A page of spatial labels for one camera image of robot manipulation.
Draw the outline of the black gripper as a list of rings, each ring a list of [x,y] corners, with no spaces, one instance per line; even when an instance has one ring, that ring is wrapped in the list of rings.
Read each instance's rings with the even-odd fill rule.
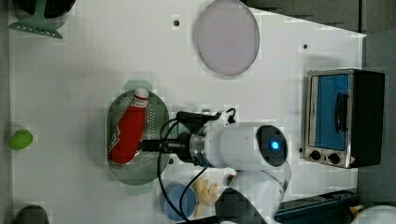
[[[204,126],[209,121],[215,121],[219,114],[206,115],[180,111],[176,121],[182,124],[186,131],[176,138],[163,137],[155,140],[142,140],[138,149],[149,152],[162,152],[176,154],[181,161],[186,163],[207,163],[205,157]]]

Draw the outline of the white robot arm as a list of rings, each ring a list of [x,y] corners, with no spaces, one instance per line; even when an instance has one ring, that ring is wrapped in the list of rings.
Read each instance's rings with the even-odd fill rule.
[[[141,151],[175,154],[205,168],[236,171],[215,202],[213,217],[197,224],[278,224],[276,212],[291,178],[288,143],[275,126],[237,122],[229,112],[215,115],[178,112],[174,122],[186,130],[176,138],[144,140]]]

